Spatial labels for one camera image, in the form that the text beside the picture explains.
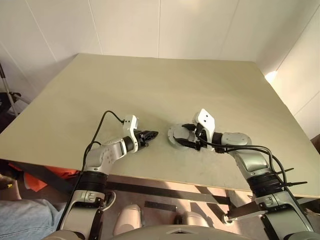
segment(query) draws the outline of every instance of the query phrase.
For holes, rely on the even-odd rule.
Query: wooden table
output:
[[[288,108],[253,62],[157,59],[79,54],[0,135],[0,158],[81,169],[101,115],[139,117],[140,130],[158,137],[118,160],[112,174],[249,191],[227,154],[178,150],[167,139],[170,126],[191,123],[205,108],[216,132],[242,132],[272,150],[300,197],[320,197],[320,157]],[[122,137],[111,115],[97,137]]]

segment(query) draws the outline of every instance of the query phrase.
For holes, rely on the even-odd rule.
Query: floor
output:
[[[240,191],[225,191],[218,188],[199,187],[189,184],[162,182],[147,179],[122,177],[122,176],[109,176],[109,181],[117,183],[127,183],[134,185],[142,185],[148,187],[157,187],[164,189],[172,189],[179,191],[187,191],[194,193],[212,194],[215,196],[229,196],[232,203],[239,207],[243,204],[251,202],[252,194],[249,192]],[[68,196],[59,193],[51,187],[45,187],[39,192],[33,192],[24,188],[23,182],[18,181],[20,194],[23,199],[38,199],[44,198],[55,203],[66,202]],[[236,221],[232,225],[224,225],[221,222],[221,216],[229,209],[227,205],[210,204],[205,202],[191,202],[189,200],[181,200],[176,198],[145,195],[124,191],[115,191],[116,201],[110,209],[104,213],[104,225],[102,230],[102,239],[109,239],[112,237],[114,225],[120,211],[127,205],[137,204],[143,212],[143,219],[146,226],[173,224],[177,214],[183,214],[185,211],[193,211],[202,215],[211,227],[216,229],[240,234],[252,239],[267,240],[264,232],[264,227],[258,216],[242,219]],[[176,206],[176,209],[163,210],[157,208],[145,207],[145,201],[162,203],[167,205]],[[310,220],[315,228],[315,231],[320,233],[320,216],[316,214],[310,215]]]

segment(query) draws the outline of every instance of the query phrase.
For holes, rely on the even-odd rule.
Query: person's leg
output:
[[[39,200],[0,200],[0,240],[41,240],[54,232],[64,209]]]

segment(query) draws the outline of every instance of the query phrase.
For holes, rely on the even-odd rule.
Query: orange cloth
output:
[[[15,169],[20,170],[18,167],[12,164],[10,165]],[[67,169],[67,168],[54,167],[54,166],[45,166],[45,167],[63,179],[68,179],[72,177],[78,171],[74,169]],[[35,178],[34,176],[30,175],[27,172],[24,173],[24,182],[29,186],[30,189],[32,189],[35,192],[38,192],[39,190],[43,189],[45,186],[48,185],[45,182],[39,180],[38,178]]]

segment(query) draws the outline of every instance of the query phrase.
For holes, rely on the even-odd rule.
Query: jeans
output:
[[[0,240],[41,240],[56,230],[63,210],[44,199],[0,200]]]

